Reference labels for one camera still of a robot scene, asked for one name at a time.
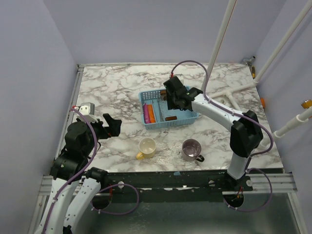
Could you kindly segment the yellow mug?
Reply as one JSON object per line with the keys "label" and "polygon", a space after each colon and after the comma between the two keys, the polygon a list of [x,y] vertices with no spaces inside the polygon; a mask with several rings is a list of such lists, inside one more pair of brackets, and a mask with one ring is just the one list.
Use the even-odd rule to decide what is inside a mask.
{"label": "yellow mug", "polygon": [[139,142],[139,153],[136,155],[137,160],[153,158],[156,153],[156,142],[152,138],[144,138]]}

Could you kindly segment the mauve mug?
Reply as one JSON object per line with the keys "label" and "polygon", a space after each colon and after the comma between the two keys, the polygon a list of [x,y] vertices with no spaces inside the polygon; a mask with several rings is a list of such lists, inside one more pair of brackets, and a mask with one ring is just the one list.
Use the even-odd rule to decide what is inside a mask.
{"label": "mauve mug", "polygon": [[188,162],[199,161],[203,162],[205,158],[201,155],[201,145],[195,139],[187,139],[182,144],[181,156],[182,159]]}

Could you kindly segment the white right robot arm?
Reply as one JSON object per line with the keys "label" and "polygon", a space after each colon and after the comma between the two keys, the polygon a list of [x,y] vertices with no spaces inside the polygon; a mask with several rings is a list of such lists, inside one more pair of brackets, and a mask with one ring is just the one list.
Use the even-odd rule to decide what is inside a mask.
{"label": "white right robot arm", "polygon": [[230,148],[233,155],[224,185],[230,191],[237,190],[242,185],[241,178],[245,175],[252,151],[263,139],[257,115],[253,111],[243,113],[227,107],[205,97],[203,91],[197,88],[187,89],[176,76],[165,81],[164,87],[169,110],[179,109],[200,113],[230,132]]}

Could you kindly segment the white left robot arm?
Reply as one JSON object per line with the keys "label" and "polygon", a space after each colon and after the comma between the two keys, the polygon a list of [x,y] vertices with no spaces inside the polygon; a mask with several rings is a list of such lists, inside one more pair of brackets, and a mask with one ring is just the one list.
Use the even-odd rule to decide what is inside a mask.
{"label": "white left robot arm", "polygon": [[[122,121],[103,114],[107,126],[91,115],[79,114],[65,134],[65,146],[50,171],[51,192],[37,234],[72,234],[95,194],[108,187],[106,171],[92,168],[86,172],[97,153],[100,139],[117,137]],[[75,189],[86,172],[86,180],[77,195]]]}

